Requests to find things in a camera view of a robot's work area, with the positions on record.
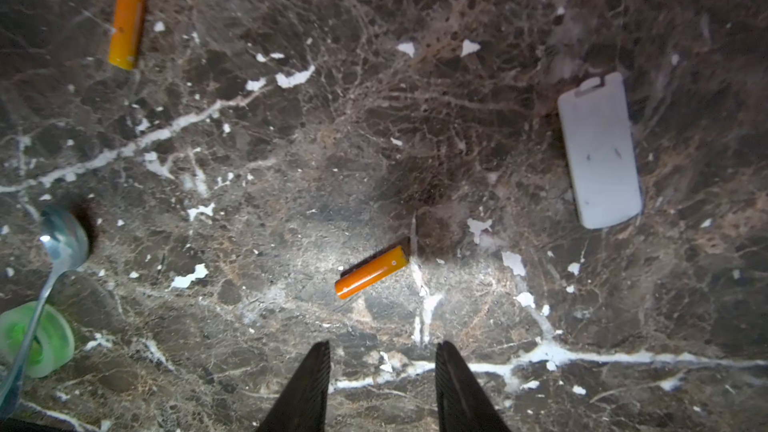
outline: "orange cylinder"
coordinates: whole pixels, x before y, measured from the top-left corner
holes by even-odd
[[[116,0],[109,62],[121,69],[132,70],[136,64],[141,27],[144,24],[144,3],[147,0]]]
[[[337,280],[336,295],[340,299],[348,298],[406,265],[408,265],[408,258],[402,251],[402,247],[398,245]]]

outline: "marble surface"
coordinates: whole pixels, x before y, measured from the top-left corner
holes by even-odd
[[[47,274],[43,207],[96,235],[52,296],[74,359],[16,417],[249,430],[330,340],[328,430],[437,430],[450,340],[512,430],[764,430],[765,3],[149,0],[126,72],[114,0],[0,0],[0,311]],[[556,100],[616,70],[644,212],[589,231]]]

